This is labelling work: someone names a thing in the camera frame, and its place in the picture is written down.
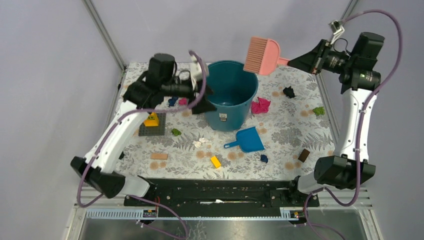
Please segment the blue plastic dustpan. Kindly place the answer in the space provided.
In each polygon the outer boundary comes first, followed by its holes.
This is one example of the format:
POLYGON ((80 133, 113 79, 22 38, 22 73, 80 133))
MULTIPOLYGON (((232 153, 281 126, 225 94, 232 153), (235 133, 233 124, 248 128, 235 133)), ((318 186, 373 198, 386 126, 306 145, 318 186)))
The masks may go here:
POLYGON ((235 135, 236 140, 226 143, 225 149, 240 147, 244 153, 258 152, 265 149, 256 127, 239 130, 235 135))

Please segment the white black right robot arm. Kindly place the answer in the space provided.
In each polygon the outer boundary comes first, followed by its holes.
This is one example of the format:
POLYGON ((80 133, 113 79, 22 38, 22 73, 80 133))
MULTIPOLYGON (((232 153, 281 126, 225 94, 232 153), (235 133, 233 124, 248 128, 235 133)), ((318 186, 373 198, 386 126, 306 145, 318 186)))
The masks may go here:
POLYGON ((290 60, 290 67, 310 74, 326 70, 339 75, 343 104, 342 126, 332 156, 317 160, 314 170, 295 178, 296 187, 287 191, 287 201, 301 205, 307 193, 324 186, 353 190, 376 173, 369 164, 368 132, 371 112, 381 83, 381 74, 373 70, 385 38, 362 32, 352 51, 338 52, 330 41, 322 39, 310 52, 290 60))

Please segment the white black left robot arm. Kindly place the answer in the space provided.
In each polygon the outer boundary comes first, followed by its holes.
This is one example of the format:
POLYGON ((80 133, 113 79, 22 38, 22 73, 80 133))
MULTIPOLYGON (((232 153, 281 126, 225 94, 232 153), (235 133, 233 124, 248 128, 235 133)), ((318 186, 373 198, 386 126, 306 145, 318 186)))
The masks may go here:
POLYGON ((142 177, 126 175, 116 170, 116 164, 134 132, 151 113, 177 113, 192 110, 194 114, 212 111, 207 94, 209 70, 194 51, 189 51, 189 76, 180 80, 172 55, 156 53, 148 68, 127 87, 119 109, 101 138, 83 157, 75 156, 70 165, 80 176, 77 202, 82 205, 83 184, 96 189, 108 199, 129 195, 144 206, 152 204, 155 192, 142 177))

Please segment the pink hand brush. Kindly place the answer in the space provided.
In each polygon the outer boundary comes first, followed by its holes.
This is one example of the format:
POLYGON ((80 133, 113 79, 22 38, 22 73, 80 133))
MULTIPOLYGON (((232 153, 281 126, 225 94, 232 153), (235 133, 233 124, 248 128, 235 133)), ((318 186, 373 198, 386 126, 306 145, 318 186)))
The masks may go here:
POLYGON ((243 70, 261 76, 270 75, 277 66, 287 66, 290 61, 280 56, 279 44, 270 38, 250 38, 243 70))

